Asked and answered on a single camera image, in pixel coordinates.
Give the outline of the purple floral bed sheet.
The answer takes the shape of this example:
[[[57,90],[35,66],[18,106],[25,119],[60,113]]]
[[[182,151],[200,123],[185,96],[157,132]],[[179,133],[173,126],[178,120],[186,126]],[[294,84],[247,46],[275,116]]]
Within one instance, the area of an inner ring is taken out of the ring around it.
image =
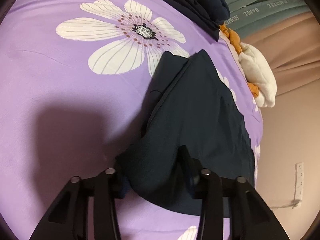
[[[28,239],[72,176],[93,177],[135,140],[163,51],[117,31],[132,12],[173,53],[205,50],[260,157],[263,120],[226,41],[162,0],[16,0],[1,23],[1,215]]]

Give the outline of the white wall power strip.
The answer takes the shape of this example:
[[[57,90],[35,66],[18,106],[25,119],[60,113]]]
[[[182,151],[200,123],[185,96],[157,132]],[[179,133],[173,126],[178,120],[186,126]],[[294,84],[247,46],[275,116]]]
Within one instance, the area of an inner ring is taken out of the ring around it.
[[[300,207],[304,189],[304,163],[296,164],[295,207]]]

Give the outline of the dark navy jacket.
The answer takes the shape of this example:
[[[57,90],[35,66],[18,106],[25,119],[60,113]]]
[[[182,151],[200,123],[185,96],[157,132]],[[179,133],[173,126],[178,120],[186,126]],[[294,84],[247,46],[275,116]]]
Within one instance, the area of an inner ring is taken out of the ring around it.
[[[140,139],[116,158],[140,197],[170,211],[198,216],[191,197],[196,171],[243,176],[254,183],[254,154],[231,91],[209,55],[165,52],[148,87]]]

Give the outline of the folded navy garment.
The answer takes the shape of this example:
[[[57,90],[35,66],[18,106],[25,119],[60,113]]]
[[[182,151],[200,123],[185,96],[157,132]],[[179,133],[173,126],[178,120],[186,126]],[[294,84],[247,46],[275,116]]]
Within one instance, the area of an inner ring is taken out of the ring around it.
[[[219,40],[220,26],[230,17],[225,0],[163,0],[204,30],[213,40]]]

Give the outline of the pink curtain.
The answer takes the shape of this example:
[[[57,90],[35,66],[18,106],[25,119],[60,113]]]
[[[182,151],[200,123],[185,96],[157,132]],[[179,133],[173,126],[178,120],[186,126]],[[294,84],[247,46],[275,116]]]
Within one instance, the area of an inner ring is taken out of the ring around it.
[[[266,57],[278,84],[278,94],[319,79],[319,22],[312,11],[240,39]]]

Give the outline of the white orange plush toy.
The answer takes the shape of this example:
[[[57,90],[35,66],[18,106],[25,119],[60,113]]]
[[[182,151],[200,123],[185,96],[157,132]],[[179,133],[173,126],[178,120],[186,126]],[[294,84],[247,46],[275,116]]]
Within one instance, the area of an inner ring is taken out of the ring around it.
[[[231,51],[232,56],[246,79],[253,102],[259,108],[274,107],[276,104],[277,83],[264,55],[254,46],[241,42],[240,36],[225,25],[219,32]]]

